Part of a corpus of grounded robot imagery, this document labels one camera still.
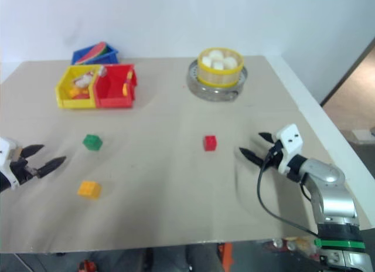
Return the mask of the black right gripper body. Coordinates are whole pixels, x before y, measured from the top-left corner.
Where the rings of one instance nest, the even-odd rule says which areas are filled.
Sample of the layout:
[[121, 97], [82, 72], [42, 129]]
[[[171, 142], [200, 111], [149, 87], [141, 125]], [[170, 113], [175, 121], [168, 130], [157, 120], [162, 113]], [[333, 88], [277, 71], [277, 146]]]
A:
[[277, 140], [276, 143], [268, 150], [268, 154], [264, 160], [265, 168], [278, 168], [280, 162], [282, 161], [283, 154], [282, 154], [283, 144], [280, 140]]

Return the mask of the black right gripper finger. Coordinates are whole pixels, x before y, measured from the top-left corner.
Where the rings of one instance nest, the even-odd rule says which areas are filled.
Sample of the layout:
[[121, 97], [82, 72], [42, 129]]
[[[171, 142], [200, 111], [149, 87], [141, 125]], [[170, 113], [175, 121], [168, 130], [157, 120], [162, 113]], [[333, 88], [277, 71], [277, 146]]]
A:
[[264, 165], [264, 160], [261, 159], [260, 157], [256, 156], [256, 154], [252, 151], [250, 151], [249, 149], [247, 148], [242, 148], [240, 147], [239, 148], [239, 151], [241, 152], [241, 154], [248, 160], [250, 161], [251, 163], [253, 163], [254, 165], [262, 168], [263, 165]]
[[259, 132], [258, 135], [271, 144], [275, 144], [277, 141], [270, 132]]

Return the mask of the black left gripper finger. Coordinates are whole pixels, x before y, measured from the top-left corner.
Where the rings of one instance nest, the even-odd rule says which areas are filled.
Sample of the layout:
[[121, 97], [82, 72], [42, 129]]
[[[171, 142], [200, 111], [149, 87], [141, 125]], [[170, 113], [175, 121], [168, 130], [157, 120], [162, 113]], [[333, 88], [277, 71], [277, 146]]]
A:
[[37, 152], [39, 152], [43, 147], [43, 144], [33, 144], [24, 147], [21, 151], [21, 157], [24, 159], [31, 157], [32, 155], [35, 155]]
[[58, 157], [50, 160], [49, 162], [45, 163], [44, 166], [37, 169], [36, 176], [41, 179], [46, 175], [50, 174], [51, 172], [55, 171], [64, 161], [66, 157]]

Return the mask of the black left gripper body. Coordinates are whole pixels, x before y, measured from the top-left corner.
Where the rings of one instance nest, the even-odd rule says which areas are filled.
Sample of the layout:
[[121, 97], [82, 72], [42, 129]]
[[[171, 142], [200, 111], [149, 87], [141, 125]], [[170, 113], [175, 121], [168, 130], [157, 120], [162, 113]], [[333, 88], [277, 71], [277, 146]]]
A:
[[22, 157], [11, 162], [10, 168], [20, 185], [39, 176], [37, 169], [29, 167], [28, 161]]

